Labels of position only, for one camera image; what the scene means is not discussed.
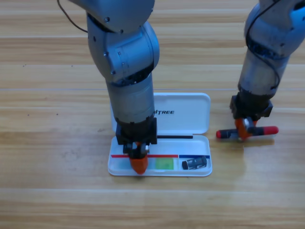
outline green sticky note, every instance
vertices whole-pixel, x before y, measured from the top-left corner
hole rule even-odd
[[[156,169],[173,170],[173,158],[156,158]]]

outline black cable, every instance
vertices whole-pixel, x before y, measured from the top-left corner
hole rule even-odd
[[[270,10],[274,5],[276,5],[277,3],[279,3],[281,0],[277,0],[275,1],[274,3],[272,3],[269,7],[267,7],[264,11],[262,11],[260,14],[258,14],[255,19],[253,20],[253,22],[250,24],[250,27],[248,28],[248,31],[247,31],[247,34],[246,34],[246,45],[248,47],[248,49],[258,58],[260,59],[262,62],[264,62],[265,64],[268,65],[268,67],[270,67],[274,73],[275,73],[275,76],[277,78],[277,84],[273,87],[271,87],[271,89],[276,89],[279,85],[280,85],[280,75],[278,74],[278,72],[276,71],[276,69],[273,67],[273,65],[268,61],[268,60],[265,60],[263,59],[262,57],[260,57],[259,55],[257,55],[252,49],[251,47],[249,46],[249,38],[250,38],[250,30],[251,28],[253,27],[254,23],[256,22],[256,20],[262,16],[264,13],[266,13],[268,10]]]
[[[72,19],[68,16],[67,12],[63,9],[63,7],[61,6],[61,3],[59,2],[59,0],[57,0],[58,6],[59,8],[62,10],[62,12],[66,15],[66,17],[69,19],[69,21],[79,30],[84,31],[84,32],[88,32],[84,29],[82,29],[81,27],[79,27],[77,24],[74,23],[74,21],[72,21]]]

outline white plastic case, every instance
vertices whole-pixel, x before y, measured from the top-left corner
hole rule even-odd
[[[209,128],[211,99],[204,93],[155,93],[155,117],[157,135],[182,138],[158,138],[158,144],[150,145],[148,168],[140,176],[205,177],[211,174],[212,159],[209,140],[201,135]],[[112,113],[112,129],[116,121]],[[184,170],[182,162],[205,156],[203,168]],[[114,176],[139,176],[123,154],[123,146],[112,139],[108,171]]]

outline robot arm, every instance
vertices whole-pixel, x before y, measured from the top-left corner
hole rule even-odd
[[[248,46],[230,108],[239,136],[255,132],[256,122],[269,117],[291,54],[305,38],[305,0],[260,0],[245,25]]]
[[[118,144],[142,174],[148,164],[146,146],[157,143],[152,71],[160,50],[147,21],[154,0],[70,1],[87,12],[89,49],[106,79]]]

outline tabletop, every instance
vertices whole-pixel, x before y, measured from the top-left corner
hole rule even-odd
[[[85,12],[61,0],[86,28]],[[157,0],[156,92],[210,96],[213,172],[204,178],[114,177],[104,78],[87,34],[56,0],[0,0],[1,229],[304,229],[305,45],[293,54],[274,109],[274,138],[215,139],[246,52],[257,0]]]

